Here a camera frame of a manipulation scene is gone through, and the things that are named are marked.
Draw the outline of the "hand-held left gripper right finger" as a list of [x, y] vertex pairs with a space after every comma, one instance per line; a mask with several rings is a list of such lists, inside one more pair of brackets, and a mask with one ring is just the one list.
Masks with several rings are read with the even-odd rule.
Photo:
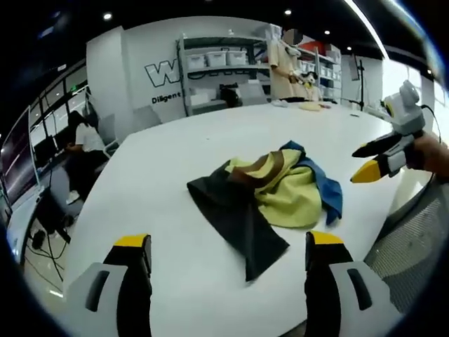
[[386, 336], [390, 288], [333, 234], [306, 234], [305, 336]]

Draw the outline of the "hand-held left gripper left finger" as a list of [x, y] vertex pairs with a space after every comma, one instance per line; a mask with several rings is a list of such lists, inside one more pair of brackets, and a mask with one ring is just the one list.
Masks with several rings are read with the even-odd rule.
[[125, 236], [67, 290], [70, 336], [151, 336], [152, 239]]

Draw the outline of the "person's right hand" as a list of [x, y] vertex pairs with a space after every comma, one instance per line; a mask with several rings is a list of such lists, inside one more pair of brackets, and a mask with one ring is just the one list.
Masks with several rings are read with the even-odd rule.
[[439, 181], [448, 182], [448, 147], [428, 133], [414, 140], [407, 162], [410, 169], [433, 173]]

